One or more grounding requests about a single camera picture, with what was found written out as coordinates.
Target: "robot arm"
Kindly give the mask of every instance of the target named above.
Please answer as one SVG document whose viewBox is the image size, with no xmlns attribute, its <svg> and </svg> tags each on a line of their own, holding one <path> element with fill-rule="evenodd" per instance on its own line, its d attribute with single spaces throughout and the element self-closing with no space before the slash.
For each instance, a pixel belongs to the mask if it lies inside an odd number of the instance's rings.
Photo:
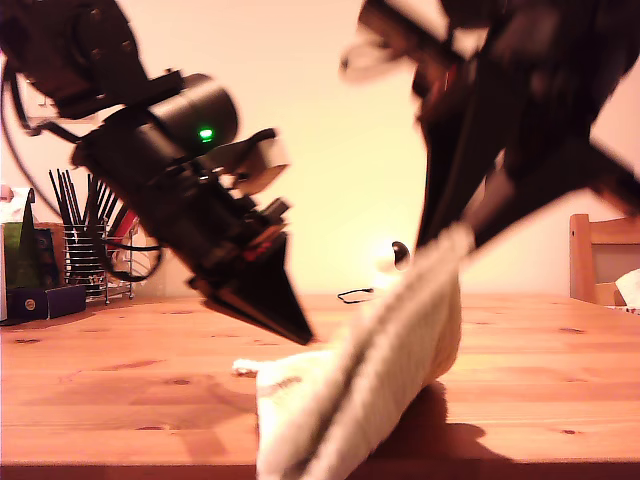
<svg viewBox="0 0 640 480">
<path fill-rule="evenodd" d="M 489 27 L 471 58 L 385 0 L 365 1 L 359 17 L 417 64 L 413 88 L 423 100 L 419 121 L 428 153 L 417 246 L 461 219 L 480 246 L 582 188 L 638 214 L 640 183 L 624 162 L 589 141 L 604 102 L 637 59 L 638 3 L 441 1 L 450 29 Z M 501 151 L 504 167 L 496 172 Z M 484 199 L 468 209 L 485 181 Z"/>
<path fill-rule="evenodd" d="M 215 81 L 177 71 L 149 79 L 114 0 L 0 0 L 0 46 L 3 85 L 14 87 L 18 113 L 16 74 L 50 97 L 61 117 L 123 107 L 86 136 L 67 136 L 76 143 L 73 164 L 105 181 L 174 251 L 209 307 L 297 343 L 311 340 L 284 271 L 288 206 L 276 199 L 258 209 L 250 197 L 284 168 L 272 165 L 273 129 L 231 143 L 236 109 Z M 21 120 L 31 134 L 42 130 Z M 231 188 L 222 176 L 231 176 Z M 86 234 L 103 242 L 96 220 Z M 101 256 L 107 270 L 128 277 Z"/>
</svg>

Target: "cylindrical motor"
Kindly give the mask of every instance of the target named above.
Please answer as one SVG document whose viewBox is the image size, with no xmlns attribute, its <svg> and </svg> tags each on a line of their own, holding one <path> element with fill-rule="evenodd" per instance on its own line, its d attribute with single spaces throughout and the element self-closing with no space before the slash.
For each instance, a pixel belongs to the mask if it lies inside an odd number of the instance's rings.
<svg viewBox="0 0 640 480">
<path fill-rule="evenodd" d="M 184 82 L 179 95 L 153 105 L 149 111 L 192 155 L 232 142 L 238 133 L 238 114 L 226 90 L 201 73 L 185 77 Z"/>
</svg>

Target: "green led light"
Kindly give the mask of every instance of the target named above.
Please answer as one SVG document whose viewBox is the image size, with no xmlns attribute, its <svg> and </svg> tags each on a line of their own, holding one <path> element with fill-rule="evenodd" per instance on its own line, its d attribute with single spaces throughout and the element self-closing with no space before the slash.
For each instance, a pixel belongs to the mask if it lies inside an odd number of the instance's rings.
<svg viewBox="0 0 640 480">
<path fill-rule="evenodd" d="M 216 132 L 211 128 L 203 128 L 198 132 L 198 135 L 200 135 L 200 140 L 207 143 L 213 140 L 213 137 L 216 136 Z"/>
</svg>

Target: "green bag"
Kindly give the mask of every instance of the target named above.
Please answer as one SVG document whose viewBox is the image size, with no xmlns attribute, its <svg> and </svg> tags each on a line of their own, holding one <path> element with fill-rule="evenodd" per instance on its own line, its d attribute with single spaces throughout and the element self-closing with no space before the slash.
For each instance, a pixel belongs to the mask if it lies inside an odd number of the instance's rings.
<svg viewBox="0 0 640 480">
<path fill-rule="evenodd" d="M 27 200 L 22 222 L 4 224 L 4 258 L 7 289 L 43 288 L 31 203 Z"/>
</svg>

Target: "white paper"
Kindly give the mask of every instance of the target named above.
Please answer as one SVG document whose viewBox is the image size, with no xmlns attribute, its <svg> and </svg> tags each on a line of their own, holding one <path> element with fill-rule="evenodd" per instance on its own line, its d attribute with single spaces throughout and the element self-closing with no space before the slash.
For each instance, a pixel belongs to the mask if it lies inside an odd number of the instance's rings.
<svg viewBox="0 0 640 480">
<path fill-rule="evenodd" d="M 616 280 L 616 287 L 620 290 L 620 294 L 627 306 L 640 306 L 640 269 L 633 270 L 620 277 Z"/>
<path fill-rule="evenodd" d="M 13 188 L 13 199 L 10 202 L 0 202 L 0 224 L 7 222 L 22 222 L 24 209 L 29 199 L 31 188 Z"/>
</svg>

